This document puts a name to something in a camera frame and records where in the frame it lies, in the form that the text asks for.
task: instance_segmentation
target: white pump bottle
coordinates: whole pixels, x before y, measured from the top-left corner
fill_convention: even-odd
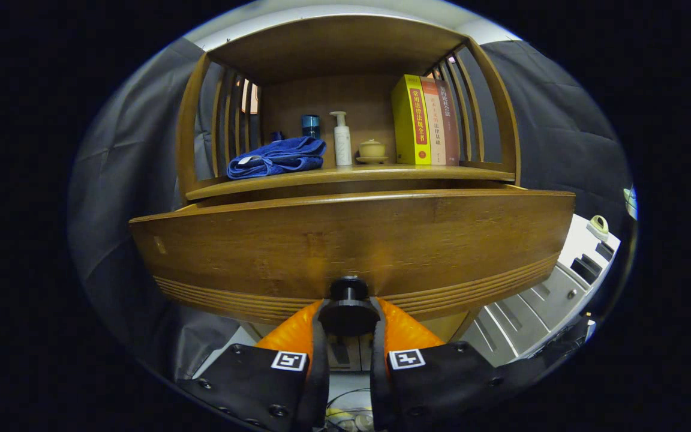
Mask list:
[[[351,131],[346,126],[346,112],[334,110],[329,114],[338,118],[338,125],[335,126],[335,164],[351,165]]]

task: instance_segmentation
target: blue towel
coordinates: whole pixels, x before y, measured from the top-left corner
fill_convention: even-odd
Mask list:
[[[327,143],[315,137],[276,140],[232,159],[227,174],[236,179],[318,169],[324,163],[322,155],[326,150]]]

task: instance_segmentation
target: yellow book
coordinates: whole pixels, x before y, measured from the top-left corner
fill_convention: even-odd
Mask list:
[[[431,164],[428,114],[419,76],[402,76],[391,92],[399,164]]]

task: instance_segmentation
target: cable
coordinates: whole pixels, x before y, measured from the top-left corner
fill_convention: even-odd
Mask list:
[[[335,400],[337,400],[338,397],[346,396],[346,394],[349,393],[356,393],[357,391],[369,391],[369,387],[366,386],[365,388],[357,388],[356,390],[346,391],[343,394],[338,394],[338,396],[335,396],[332,400],[330,400],[330,402],[327,402],[325,410],[329,410],[329,408],[332,407],[332,403],[335,402]]]
[[[364,412],[370,412],[371,413],[372,410],[343,410],[340,413],[331,413],[331,415],[326,415],[325,417],[327,418],[327,416],[349,415],[349,413],[364,413]]]

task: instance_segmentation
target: small blue bottle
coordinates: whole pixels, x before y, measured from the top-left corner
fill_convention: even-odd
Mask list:
[[[319,116],[313,114],[306,114],[301,118],[302,136],[315,137],[315,139],[321,139],[321,134],[319,133]]]

